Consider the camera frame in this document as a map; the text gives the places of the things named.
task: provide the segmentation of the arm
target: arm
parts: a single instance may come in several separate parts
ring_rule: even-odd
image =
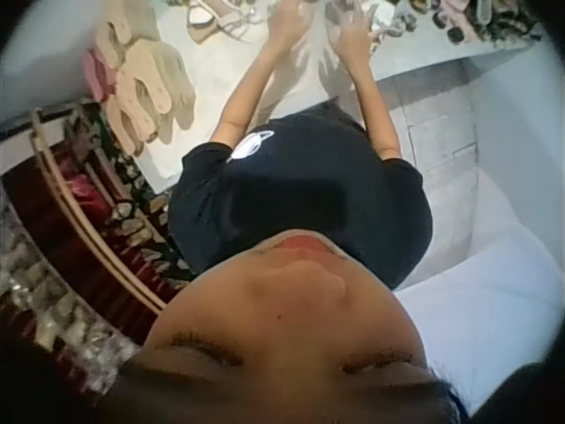
[[[247,131],[263,90],[281,59],[302,38],[309,22],[298,12],[300,0],[281,0],[269,20],[269,37],[223,108],[212,140],[235,148]]]
[[[366,69],[352,73],[351,78],[357,90],[369,140],[377,155],[383,161],[395,157],[401,158],[400,143],[395,126],[390,119],[385,103],[380,97],[369,65],[366,66]]]
[[[402,157],[395,126],[369,68],[373,34],[368,28],[373,20],[374,8],[364,15],[357,0],[354,5],[352,18],[349,19],[343,11],[330,4],[339,19],[339,34],[330,33],[329,40],[353,80],[367,134],[377,155],[382,160]]]

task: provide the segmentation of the nose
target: nose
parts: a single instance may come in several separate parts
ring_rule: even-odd
[[[344,302],[345,281],[316,261],[301,259],[261,272],[252,295],[261,318],[302,324],[335,311]]]

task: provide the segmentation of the black t-shirt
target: black t-shirt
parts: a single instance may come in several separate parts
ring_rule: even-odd
[[[318,231],[395,288],[424,255],[432,217],[422,176],[382,161],[347,119],[298,113],[255,128],[232,151],[183,159],[169,229],[197,273],[290,229]]]

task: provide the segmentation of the eyelash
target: eyelash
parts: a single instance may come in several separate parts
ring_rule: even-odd
[[[342,371],[345,374],[354,375],[361,373],[363,371],[369,371],[371,369],[383,368],[390,364],[395,364],[399,362],[405,363],[412,363],[413,361],[412,355],[402,355],[402,354],[394,354],[385,359],[381,358],[376,361],[370,362],[359,362],[357,364],[345,364],[342,366]]]
[[[188,335],[176,335],[173,337],[172,345],[189,345],[194,350],[206,355],[214,362],[228,367],[239,367],[243,364],[240,357],[234,354],[230,349],[200,337],[195,333]]]

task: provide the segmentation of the white floor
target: white floor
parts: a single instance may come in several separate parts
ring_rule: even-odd
[[[404,158],[424,176],[433,215],[426,256],[401,287],[426,280],[467,258],[478,191],[477,141],[469,78],[461,61],[379,81]],[[358,115],[349,100],[343,107]]]

